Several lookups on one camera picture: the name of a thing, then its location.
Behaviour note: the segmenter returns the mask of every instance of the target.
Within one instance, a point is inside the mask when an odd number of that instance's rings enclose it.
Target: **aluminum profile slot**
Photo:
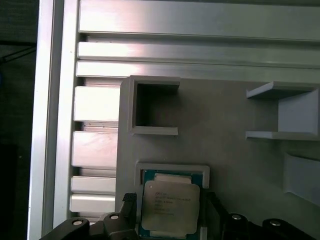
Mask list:
[[[106,178],[115,178],[116,170],[115,169],[104,169],[104,168],[91,168],[91,167],[80,167],[79,175],[83,177],[106,177]]]
[[[115,211],[115,196],[74,193],[71,196],[70,211],[73,213],[112,213]]]
[[[115,170],[117,167],[118,134],[75,131],[72,165]]]
[[[116,179],[110,177],[74,176],[71,191],[75,194],[116,194]]]
[[[77,86],[74,97],[74,120],[79,122],[118,122],[120,86]]]
[[[82,0],[79,31],[319,41],[319,22],[317,7]]]
[[[240,44],[186,45],[119,42],[79,42],[80,60],[132,61],[158,63],[223,64],[319,69],[320,51],[312,48],[279,48],[269,45],[245,47]]]
[[[225,81],[319,83],[319,69],[296,69],[287,67],[233,66],[159,62],[77,62],[78,77],[163,76],[185,79],[219,79]]]

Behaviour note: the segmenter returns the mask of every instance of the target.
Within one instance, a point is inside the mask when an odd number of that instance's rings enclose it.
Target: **dark background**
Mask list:
[[[0,0],[0,41],[36,43],[38,11],[38,0]],[[24,48],[0,45],[0,57]],[[16,146],[0,151],[3,240],[27,237],[35,68],[35,52],[0,65],[0,144]]]

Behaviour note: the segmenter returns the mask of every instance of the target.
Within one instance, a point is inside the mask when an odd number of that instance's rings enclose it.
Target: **black cable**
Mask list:
[[[0,40],[0,45],[36,47],[37,43],[36,42],[28,42],[28,41],[2,41],[2,40]]]
[[[11,62],[13,60],[16,60],[16,59],[19,59],[19,58],[22,58],[26,55],[29,55],[29,54],[32,54],[36,51],[37,49],[35,47],[29,47],[29,48],[26,48],[26,49],[23,49],[23,50],[20,50],[20,51],[16,51],[16,52],[13,52],[13,53],[10,53],[8,55],[5,55],[5,56],[2,56],[0,57],[0,65],[2,64],[6,64],[8,62]],[[23,53],[23,52],[26,52],[22,55],[18,55],[16,57],[13,57],[13,58],[10,58],[10,59],[7,59],[8,57],[11,57],[11,56],[14,56],[14,55],[17,55],[17,54],[20,54],[20,53]]]

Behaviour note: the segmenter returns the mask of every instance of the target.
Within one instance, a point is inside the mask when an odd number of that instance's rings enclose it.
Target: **rectangular slot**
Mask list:
[[[79,122],[118,122],[120,86],[77,86],[74,120]]]
[[[176,127],[170,113],[175,105],[179,85],[143,84],[137,82],[135,126]]]
[[[110,177],[74,176],[71,191],[75,194],[116,194],[116,179]]]
[[[115,196],[75,193],[71,196],[70,211],[73,213],[112,213],[115,211]]]
[[[116,169],[117,145],[117,133],[75,131],[72,165]]]

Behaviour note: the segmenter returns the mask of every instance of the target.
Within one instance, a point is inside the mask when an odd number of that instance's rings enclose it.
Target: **metal frame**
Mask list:
[[[79,1],[64,1],[61,75],[59,91],[59,116],[56,145],[56,172],[54,188],[53,227],[70,217],[70,181],[72,175],[72,136],[74,130],[74,92],[76,85],[76,61]]]
[[[64,2],[41,0],[36,53],[27,239],[53,227]]]

